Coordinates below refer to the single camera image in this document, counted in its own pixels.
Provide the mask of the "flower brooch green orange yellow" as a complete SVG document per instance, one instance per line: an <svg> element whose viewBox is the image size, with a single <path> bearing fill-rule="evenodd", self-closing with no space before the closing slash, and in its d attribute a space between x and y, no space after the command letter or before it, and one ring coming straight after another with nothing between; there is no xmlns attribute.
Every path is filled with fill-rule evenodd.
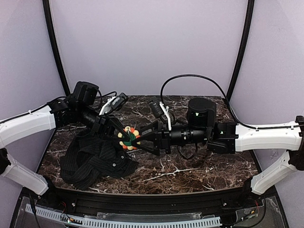
<svg viewBox="0 0 304 228"><path fill-rule="evenodd" d="M137 147L132 145L132 141L140 137L140 133L134 127L126 126L124 128L124 132L127 134L128 138L123 136L121 132L118 133L118 137L121 139L119 144L122 146L123 149L134 151L137 150Z"/></svg>

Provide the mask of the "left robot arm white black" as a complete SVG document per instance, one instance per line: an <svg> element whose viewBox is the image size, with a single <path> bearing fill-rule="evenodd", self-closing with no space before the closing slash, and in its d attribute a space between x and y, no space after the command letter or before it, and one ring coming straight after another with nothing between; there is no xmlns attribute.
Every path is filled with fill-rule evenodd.
<svg viewBox="0 0 304 228"><path fill-rule="evenodd" d="M53 130L73 123L82 123L106 139L117 140L111 130L117 129L125 139L122 124L111 113L118 111L128 101L125 93L113 96L100 111L92 108L99 87L89 82L77 82L72 94L55 98L45 105L0 122L0 174L39 196L51 191L52 184L42 175L28 169L10 154L6 147L22 138L42 131Z"/></svg>

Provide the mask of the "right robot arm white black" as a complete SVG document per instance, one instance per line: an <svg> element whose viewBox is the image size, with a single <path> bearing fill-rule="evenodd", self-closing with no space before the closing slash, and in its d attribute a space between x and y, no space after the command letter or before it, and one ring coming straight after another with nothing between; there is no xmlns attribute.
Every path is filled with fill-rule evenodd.
<svg viewBox="0 0 304 228"><path fill-rule="evenodd" d="M159 155L171 146L202 143L220 154L262 149L284 149L282 156L258 175L245 181L242 197L264 194L280 180L304 169L304 118L274 125L246 125L239 121L216 122L216 103L203 97L189 100L186 125L165 126L158 121L141 129L132 145Z"/></svg>

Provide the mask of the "black pinstriped shirt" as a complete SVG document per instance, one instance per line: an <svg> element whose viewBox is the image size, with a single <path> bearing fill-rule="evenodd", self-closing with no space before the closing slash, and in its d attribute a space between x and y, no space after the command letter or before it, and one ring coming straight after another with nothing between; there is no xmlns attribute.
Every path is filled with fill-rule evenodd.
<svg viewBox="0 0 304 228"><path fill-rule="evenodd" d="M129 176L139 165L119 143L93 136L88 130L74 136L59 164L63 181L80 190L86 190L100 177Z"/></svg>

